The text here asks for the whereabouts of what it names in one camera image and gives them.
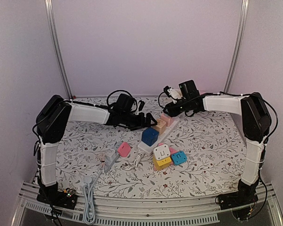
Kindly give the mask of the pink cube socket adapter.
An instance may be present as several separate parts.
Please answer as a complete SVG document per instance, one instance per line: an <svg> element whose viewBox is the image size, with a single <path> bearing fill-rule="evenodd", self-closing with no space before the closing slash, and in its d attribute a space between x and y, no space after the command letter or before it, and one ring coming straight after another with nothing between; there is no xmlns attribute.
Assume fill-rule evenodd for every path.
<svg viewBox="0 0 283 226"><path fill-rule="evenodd" d="M166 122L166 126L170 127L172 123L174 122L174 119L164 113L160 115L160 119Z"/></svg>

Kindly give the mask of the dark blue cube adapter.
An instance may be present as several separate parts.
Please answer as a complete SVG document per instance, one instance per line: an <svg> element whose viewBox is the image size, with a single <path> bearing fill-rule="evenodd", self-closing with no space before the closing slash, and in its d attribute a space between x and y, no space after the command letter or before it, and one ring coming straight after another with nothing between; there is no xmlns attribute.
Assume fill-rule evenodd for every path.
<svg viewBox="0 0 283 226"><path fill-rule="evenodd" d="M147 128L142 132L141 141L148 146L152 146L158 139L159 132L154 128Z"/></svg>

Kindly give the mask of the beige dragon cube adapter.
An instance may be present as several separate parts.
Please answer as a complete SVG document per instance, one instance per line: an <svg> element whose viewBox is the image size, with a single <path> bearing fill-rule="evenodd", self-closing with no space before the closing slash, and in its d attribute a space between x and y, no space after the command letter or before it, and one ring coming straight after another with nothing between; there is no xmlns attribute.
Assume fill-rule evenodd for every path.
<svg viewBox="0 0 283 226"><path fill-rule="evenodd" d="M153 128L159 133L159 135L163 134L166 130L166 121L162 119L157 119L157 125L153 126Z"/></svg>

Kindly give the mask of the white power strip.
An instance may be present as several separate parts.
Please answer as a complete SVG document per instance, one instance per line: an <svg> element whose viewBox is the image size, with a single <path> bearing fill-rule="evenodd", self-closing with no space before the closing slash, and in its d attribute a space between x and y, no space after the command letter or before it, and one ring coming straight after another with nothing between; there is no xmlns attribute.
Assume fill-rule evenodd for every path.
<svg viewBox="0 0 283 226"><path fill-rule="evenodd" d="M157 141L152 145L148 146L142 141L137 145L139 151L143 151L146 155L151 155L153 153L153 149L158 146L159 143L162 143L176 128L177 124L179 123L180 119L178 117L174 118L174 122L170 127L166 127L166 130L163 134L158 136Z"/></svg>

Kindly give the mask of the white square adapter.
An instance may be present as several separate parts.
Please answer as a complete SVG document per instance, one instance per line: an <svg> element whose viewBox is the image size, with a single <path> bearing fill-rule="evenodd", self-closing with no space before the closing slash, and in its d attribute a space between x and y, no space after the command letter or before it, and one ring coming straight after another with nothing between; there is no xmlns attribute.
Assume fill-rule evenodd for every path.
<svg viewBox="0 0 283 226"><path fill-rule="evenodd" d="M158 161L169 157L171 155L170 150L169 150L169 146L166 145L166 144L157 146L153 150L153 155L154 155L155 159L158 160Z"/></svg>

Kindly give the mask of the yellow square adapter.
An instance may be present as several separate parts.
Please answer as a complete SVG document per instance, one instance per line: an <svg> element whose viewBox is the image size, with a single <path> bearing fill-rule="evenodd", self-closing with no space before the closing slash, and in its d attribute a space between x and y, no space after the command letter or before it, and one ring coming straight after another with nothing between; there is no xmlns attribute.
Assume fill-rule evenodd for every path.
<svg viewBox="0 0 283 226"><path fill-rule="evenodd" d="M162 169L168 167L169 165L171 165L173 163L170 157L167 157L167 158L162 159L162 160L157 160L155 158L155 156L153 156L152 160L153 160L153 163L154 163L154 170L156 170L156 171L162 170Z"/></svg>

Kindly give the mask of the cyan square adapter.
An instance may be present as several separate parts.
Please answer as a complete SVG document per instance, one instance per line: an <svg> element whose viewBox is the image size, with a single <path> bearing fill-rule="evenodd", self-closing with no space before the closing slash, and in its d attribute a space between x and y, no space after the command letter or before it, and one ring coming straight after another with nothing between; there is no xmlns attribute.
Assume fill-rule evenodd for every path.
<svg viewBox="0 0 283 226"><path fill-rule="evenodd" d="M187 156L183 151L178 151L178 152L173 153L171 155L171 159L172 159L174 165L180 165L180 164L187 161Z"/></svg>

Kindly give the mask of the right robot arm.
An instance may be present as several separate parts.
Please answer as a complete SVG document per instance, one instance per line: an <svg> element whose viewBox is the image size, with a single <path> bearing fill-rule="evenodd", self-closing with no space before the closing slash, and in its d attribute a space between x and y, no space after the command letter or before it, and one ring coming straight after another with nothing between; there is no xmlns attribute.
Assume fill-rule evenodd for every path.
<svg viewBox="0 0 283 226"><path fill-rule="evenodd" d="M163 89L163 93L171 99L163 107L163 112L170 117L189 111L226 112L241 116L246 140L246 159L240 183L254 185L259 179L268 139L274 133L270 129L272 119L268 111L271 105L259 92L240 95L225 92L201 94L193 80L179 84L179 88L176 90L166 86Z"/></svg>

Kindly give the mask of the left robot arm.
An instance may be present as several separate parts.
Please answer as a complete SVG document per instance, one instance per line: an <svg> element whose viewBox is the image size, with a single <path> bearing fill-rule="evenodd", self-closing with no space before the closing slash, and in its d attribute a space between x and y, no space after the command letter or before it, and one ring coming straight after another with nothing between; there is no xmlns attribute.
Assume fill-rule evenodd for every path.
<svg viewBox="0 0 283 226"><path fill-rule="evenodd" d="M106 105L67 100L60 95L53 95L38 114L33 126L39 139L40 180L46 187L43 197L50 204L57 204L61 200L60 192L51 186L56 184L56 152L68 122L91 122L131 131L157 125L151 113L142 112L143 106L143 102L137 103L128 94L120 94L116 102Z"/></svg>

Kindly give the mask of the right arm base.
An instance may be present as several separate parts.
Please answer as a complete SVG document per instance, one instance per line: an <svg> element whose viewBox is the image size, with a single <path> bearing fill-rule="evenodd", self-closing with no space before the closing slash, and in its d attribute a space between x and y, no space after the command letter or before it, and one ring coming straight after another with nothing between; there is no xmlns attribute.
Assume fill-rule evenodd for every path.
<svg viewBox="0 0 283 226"><path fill-rule="evenodd" d="M259 198L256 193L256 186L259 183L264 186L265 198L263 204L257 209ZM219 194L215 198L215 203L219 205L221 210L237 208L232 211L232 215L236 220L242 222L254 218L262 211L267 201L267 195L267 186L262 180L258 179L255 184L250 186L250 189L239 181L237 192Z"/></svg>

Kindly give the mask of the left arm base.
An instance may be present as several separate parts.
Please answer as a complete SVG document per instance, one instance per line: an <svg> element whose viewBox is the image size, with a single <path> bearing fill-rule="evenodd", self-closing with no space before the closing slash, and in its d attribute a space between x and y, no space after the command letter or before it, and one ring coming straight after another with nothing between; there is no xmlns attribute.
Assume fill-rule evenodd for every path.
<svg viewBox="0 0 283 226"><path fill-rule="evenodd" d="M59 191L57 183L48 187L45 187L43 184L39 186L39 194L37 196L37 201L39 202L74 210L77 199L78 196L75 190L66 188L63 191Z"/></svg>

